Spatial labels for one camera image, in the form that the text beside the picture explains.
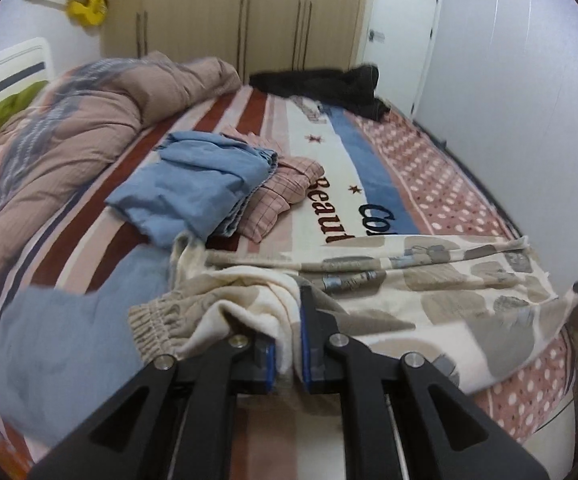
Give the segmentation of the cream patterned fleece pants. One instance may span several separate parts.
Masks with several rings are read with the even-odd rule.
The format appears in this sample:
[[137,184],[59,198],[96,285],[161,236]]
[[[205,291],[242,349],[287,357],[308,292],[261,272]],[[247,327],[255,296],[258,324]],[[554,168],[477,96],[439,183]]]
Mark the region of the cream patterned fleece pants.
[[376,352],[415,351],[467,393],[532,364],[578,294],[559,295],[528,240],[490,236],[353,237],[294,252],[237,254],[183,235],[167,292],[132,307],[140,358],[197,356],[238,328],[275,341],[280,385],[304,379],[300,296]]

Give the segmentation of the black clothing pile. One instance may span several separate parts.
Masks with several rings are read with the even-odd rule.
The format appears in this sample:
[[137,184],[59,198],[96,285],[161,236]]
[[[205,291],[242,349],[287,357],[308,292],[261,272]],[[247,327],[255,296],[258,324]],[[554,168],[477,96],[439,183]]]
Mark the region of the black clothing pile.
[[291,98],[301,96],[328,106],[341,107],[354,115],[381,122],[390,107],[375,96],[379,70],[363,64],[351,70],[315,68],[252,74],[249,85],[257,90]]

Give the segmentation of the folded blue garment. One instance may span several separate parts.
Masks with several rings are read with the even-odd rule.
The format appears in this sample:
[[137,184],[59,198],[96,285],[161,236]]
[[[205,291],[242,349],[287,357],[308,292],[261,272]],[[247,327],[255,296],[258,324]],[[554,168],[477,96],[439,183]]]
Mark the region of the folded blue garment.
[[202,242],[233,235],[252,195],[278,166],[272,148],[199,131],[168,134],[157,154],[106,204],[160,248],[172,247],[182,232]]

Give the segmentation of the striped dotted plush blanket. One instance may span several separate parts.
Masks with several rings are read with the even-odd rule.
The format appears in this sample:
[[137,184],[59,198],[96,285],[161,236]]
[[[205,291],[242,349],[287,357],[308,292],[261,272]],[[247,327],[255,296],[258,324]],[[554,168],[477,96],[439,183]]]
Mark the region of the striped dotted plush blanket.
[[[314,159],[325,174],[305,199],[282,214],[260,243],[235,235],[212,240],[237,254],[294,252],[353,237],[388,235],[512,238],[494,205],[426,133],[398,114],[382,122],[341,108],[318,113],[312,102],[242,88],[203,102],[140,133],[83,191],[72,196],[23,248],[0,282],[0,318],[30,285],[83,295],[108,281],[118,263],[145,238],[106,206],[106,198],[139,167],[155,160],[167,133],[221,131],[233,126],[276,141],[293,156]],[[536,456],[551,443],[570,445],[574,344],[562,328],[538,358],[477,391],[476,402]],[[0,416],[0,466],[22,479],[44,455],[42,443]]]

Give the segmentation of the pink grey rumpled duvet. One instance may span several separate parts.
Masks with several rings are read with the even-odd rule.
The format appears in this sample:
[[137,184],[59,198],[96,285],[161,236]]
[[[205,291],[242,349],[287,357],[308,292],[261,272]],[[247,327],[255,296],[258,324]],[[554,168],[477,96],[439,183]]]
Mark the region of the pink grey rumpled duvet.
[[0,278],[39,228],[144,130],[237,91],[220,58],[175,63],[160,52],[74,68],[0,128]]

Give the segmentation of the pink plaid folded garment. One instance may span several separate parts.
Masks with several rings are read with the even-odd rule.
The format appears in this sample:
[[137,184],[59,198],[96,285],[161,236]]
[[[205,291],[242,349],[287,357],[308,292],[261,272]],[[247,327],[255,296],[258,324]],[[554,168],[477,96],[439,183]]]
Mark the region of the pink plaid folded garment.
[[233,126],[227,126],[222,134],[277,154],[277,169],[253,193],[237,228],[240,235],[260,243],[282,214],[305,199],[307,189],[325,174],[325,170],[316,160],[287,155],[276,141],[261,138],[253,132],[244,134]]

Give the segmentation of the green cloth item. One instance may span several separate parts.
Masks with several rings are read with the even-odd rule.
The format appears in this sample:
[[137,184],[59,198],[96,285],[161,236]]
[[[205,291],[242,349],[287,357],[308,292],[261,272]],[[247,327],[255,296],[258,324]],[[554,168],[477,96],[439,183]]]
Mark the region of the green cloth item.
[[40,80],[33,82],[24,90],[12,94],[11,96],[7,96],[3,100],[0,101],[0,128],[8,122],[8,120],[13,117],[14,115],[22,112],[22,110],[26,110],[33,101],[36,99],[36,96],[44,89],[47,84],[49,84],[48,80]]

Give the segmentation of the white bed headboard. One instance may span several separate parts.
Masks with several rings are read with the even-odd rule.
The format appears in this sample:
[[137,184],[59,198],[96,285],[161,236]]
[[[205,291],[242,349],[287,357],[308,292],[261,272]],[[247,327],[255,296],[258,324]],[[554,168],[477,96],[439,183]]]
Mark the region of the white bed headboard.
[[49,44],[33,38],[0,51],[0,102],[36,81],[54,79]]

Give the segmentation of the white door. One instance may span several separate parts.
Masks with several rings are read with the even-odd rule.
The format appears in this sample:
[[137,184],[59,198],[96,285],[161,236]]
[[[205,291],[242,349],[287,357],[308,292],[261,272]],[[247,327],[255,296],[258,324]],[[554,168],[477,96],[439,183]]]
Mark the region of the white door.
[[376,94],[413,118],[423,95],[442,0],[363,0],[355,62],[378,67]]

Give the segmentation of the yellow toy guitar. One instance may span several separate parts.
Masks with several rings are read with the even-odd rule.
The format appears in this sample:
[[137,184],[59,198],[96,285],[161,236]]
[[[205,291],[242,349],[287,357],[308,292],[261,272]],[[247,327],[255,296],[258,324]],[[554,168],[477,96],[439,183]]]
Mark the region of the yellow toy guitar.
[[65,0],[69,18],[83,27],[98,27],[106,21],[108,0]]

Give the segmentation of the beige wooden wardrobe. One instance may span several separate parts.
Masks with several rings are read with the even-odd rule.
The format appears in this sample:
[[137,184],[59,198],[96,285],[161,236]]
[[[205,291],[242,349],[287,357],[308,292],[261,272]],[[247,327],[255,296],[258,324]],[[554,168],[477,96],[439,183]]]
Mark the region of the beige wooden wardrobe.
[[158,51],[176,62],[216,56],[242,79],[268,70],[345,70],[365,0],[109,0],[101,49],[114,58]]

